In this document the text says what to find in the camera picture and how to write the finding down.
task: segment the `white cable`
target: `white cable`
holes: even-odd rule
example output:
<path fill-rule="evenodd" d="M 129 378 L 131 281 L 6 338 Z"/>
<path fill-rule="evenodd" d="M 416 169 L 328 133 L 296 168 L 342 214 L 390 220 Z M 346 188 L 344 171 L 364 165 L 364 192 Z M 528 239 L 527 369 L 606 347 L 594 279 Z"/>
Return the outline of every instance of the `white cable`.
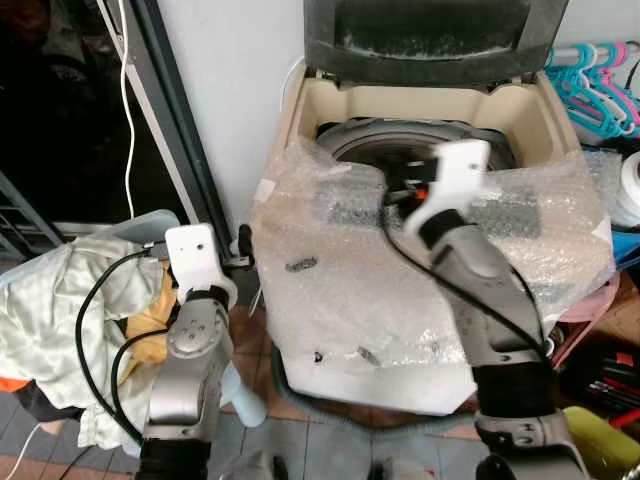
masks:
<path fill-rule="evenodd" d="M 129 204 L 129 214 L 131 219 L 135 217 L 133 212 L 133 200 L 131 199 L 131 186 L 129 177 L 131 176 L 131 164 L 133 163 L 133 148 L 136 144 L 136 130 L 133 126 L 133 118 L 131 118 L 131 110 L 129 110 L 129 100 L 127 99 L 127 62 L 129 60 L 129 31 L 127 30 L 127 16 L 124 12 L 124 0 L 118 0 L 120 8 L 120 23 L 122 25 L 122 64 L 120 65 L 120 93 L 122 95 L 122 105 L 124 113 L 129 122 L 129 131 L 131 132 L 131 141 L 129 142 L 129 156 L 127 157 L 127 170 L 124 174 L 124 189 L 127 192 L 127 203 Z"/>
<path fill-rule="evenodd" d="M 287 85 L 289 84 L 289 79 L 291 78 L 291 75 L 293 75 L 293 72 L 298 67 L 298 65 L 300 65 L 302 62 L 304 62 L 304 56 L 300 57 L 298 60 L 294 62 L 293 65 L 291 65 L 291 67 L 289 67 L 287 76 L 284 77 L 284 82 L 282 82 L 282 88 L 280 89 L 280 111 L 281 112 L 282 112 L 282 108 L 284 107 L 284 97 L 287 93 Z"/>
<path fill-rule="evenodd" d="M 256 313 L 256 309 L 258 308 L 258 303 L 260 302 L 260 295 L 262 295 L 262 285 L 258 288 L 253 300 L 251 301 L 251 307 L 249 308 L 249 318 L 253 317 L 253 314 Z"/>
<path fill-rule="evenodd" d="M 36 432 L 38 431 L 39 428 L 40 428 L 40 424 L 36 423 L 36 426 L 33 427 L 33 430 L 31 430 L 31 433 L 27 437 L 27 440 L 24 442 L 24 446 L 22 447 L 22 450 L 20 451 L 20 455 L 18 455 L 18 459 L 16 460 L 16 464 L 13 466 L 13 468 L 11 469 L 11 471 L 9 472 L 9 475 L 7 475 L 7 478 L 5 480 L 11 480 L 11 477 L 13 477 L 13 475 L 18 470 L 18 467 L 20 466 L 20 462 L 22 462 L 22 457 L 24 457 L 24 453 L 27 451 L 27 447 L 29 446 L 29 443 L 31 443 L 31 439 L 36 434 Z"/>

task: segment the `washing machine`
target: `washing machine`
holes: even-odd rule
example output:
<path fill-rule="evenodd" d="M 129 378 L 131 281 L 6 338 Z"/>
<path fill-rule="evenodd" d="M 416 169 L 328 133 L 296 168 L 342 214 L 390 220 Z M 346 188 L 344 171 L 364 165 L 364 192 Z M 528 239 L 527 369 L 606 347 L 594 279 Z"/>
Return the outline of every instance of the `washing machine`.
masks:
<path fill-rule="evenodd" d="M 305 0 L 305 64 L 292 77 L 252 223 L 267 326 L 293 390 L 435 415 L 474 392 L 446 300 L 389 252 L 375 219 L 352 214 L 349 201 L 371 194 L 358 193 L 371 171 L 309 187 L 292 151 L 303 144 L 366 164 L 380 148 L 415 154 L 483 138 L 495 169 L 581 155 L 542 72 L 566 4 Z M 296 172 L 289 187 L 308 190 L 300 198 L 314 205 L 307 223 L 287 195 L 274 199 L 286 169 Z M 600 247 L 606 262 L 610 246 Z M 425 321 L 442 341 L 431 342 Z"/>

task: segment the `washing machine lid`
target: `washing machine lid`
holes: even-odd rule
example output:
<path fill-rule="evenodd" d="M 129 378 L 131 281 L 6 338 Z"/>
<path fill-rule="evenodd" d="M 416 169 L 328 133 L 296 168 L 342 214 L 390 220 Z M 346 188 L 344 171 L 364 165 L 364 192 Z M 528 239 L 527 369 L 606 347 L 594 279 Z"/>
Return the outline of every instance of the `washing machine lid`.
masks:
<path fill-rule="evenodd" d="M 567 3 L 305 0 L 305 58 L 359 83 L 486 85 L 544 66 Z"/>

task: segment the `white wall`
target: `white wall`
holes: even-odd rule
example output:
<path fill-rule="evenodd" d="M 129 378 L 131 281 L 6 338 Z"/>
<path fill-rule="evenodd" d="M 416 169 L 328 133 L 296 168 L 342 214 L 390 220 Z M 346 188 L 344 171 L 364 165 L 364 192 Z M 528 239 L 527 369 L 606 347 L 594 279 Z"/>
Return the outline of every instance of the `white wall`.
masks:
<path fill-rule="evenodd" d="M 159 0 L 231 227 L 249 220 L 279 113 L 303 54 L 302 0 Z"/>

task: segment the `bubble wrap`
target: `bubble wrap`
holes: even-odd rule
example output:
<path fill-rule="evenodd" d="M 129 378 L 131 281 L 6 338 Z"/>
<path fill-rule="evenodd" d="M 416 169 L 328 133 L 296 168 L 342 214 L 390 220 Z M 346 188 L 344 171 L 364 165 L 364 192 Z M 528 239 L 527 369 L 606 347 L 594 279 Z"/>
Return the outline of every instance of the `bubble wrap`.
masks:
<path fill-rule="evenodd" d="M 547 319 L 613 273 L 611 234 L 581 154 L 551 165 L 487 174 L 470 220 L 531 285 Z M 373 167 L 336 163 L 294 142 L 256 193 L 253 239 L 269 331 L 289 358 L 322 357 L 342 372 L 464 356 L 449 304 L 376 226 L 384 190 Z M 392 220 L 414 258 L 428 252 Z"/>

